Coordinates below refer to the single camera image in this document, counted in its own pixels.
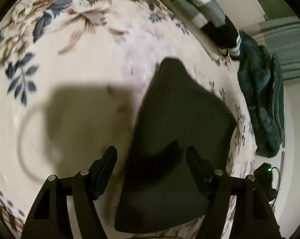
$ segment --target wall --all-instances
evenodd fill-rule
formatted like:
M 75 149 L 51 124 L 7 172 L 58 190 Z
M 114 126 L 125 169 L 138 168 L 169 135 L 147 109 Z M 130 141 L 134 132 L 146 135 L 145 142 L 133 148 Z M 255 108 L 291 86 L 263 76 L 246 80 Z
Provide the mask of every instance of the wall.
M 237 29 L 245 28 L 265 20 L 255 0 L 216 1 Z
M 284 86 L 294 124 L 294 166 L 288 196 L 278 224 L 282 236 L 289 238 L 300 224 L 300 78 L 286 81 Z

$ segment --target floral tablecloth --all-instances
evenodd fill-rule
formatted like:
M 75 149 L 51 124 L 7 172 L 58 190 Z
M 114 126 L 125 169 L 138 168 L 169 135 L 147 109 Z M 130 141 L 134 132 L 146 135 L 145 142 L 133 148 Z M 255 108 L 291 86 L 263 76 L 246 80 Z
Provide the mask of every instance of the floral tablecloth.
M 108 145 L 118 162 L 96 207 L 109 238 L 127 237 L 113 228 L 122 170 L 142 98 L 168 56 L 231 110 L 227 172 L 245 177 L 256 144 L 238 62 L 213 61 L 160 0 L 18 0 L 11 8 L 0 23 L 0 213 L 16 237 L 45 179 L 89 167 Z M 232 198 L 224 231 L 234 206 Z M 73 210 L 70 219 L 80 238 Z M 201 221 L 155 235 L 192 238 Z

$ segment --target folded black cloth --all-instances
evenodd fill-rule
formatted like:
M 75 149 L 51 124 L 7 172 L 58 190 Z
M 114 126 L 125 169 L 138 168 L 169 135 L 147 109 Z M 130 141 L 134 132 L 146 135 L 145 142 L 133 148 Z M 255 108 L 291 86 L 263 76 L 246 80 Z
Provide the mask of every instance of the folded black cloth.
M 144 98 L 129 151 L 114 227 L 129 233 L 168 229 L 205 214 L 186 164 L 194 146 L 225 170 L 235 119 L 223 101 L 198 85 L 176 59 L 164 59 Z
M 237 73 L 257 144 L 256 154 L 274 157 L 284 135 L 284 88 L 277 55 L 240 31 L 242 55 Z
M 171 0 L 198 28 L 211 38 L 222 54 L 240 55 L 241 37 L 215 0 Z

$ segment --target wire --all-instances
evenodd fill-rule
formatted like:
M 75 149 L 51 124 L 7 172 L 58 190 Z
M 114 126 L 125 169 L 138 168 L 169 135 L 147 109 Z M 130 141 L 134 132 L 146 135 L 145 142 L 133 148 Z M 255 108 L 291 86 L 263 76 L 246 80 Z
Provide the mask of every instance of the wire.
M 277 190 L 277 197 L 278 197 L 278 192 L 279 192 L 279 188 L 280 188 L 280 170 L 277 167 L 272 167 L 272 170 L 273 169 L 276 169 L 278 171 L 278 190 Z M 272 209 L 273 209 L 273 207 L 274 207 L 274 205 L 276 203 L 277 197 L 274 199 L 274 202 L 272 204 Z

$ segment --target black and white striped fabric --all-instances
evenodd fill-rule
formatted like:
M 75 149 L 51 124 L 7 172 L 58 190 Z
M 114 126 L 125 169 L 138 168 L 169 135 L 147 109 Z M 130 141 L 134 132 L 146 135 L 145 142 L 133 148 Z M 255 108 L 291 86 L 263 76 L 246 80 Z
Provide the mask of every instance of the black and white striped fabric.
M 241 37 L 215 0 L 171 0 L 198 28 L 210 37 L 223 55 L 240 56 Z

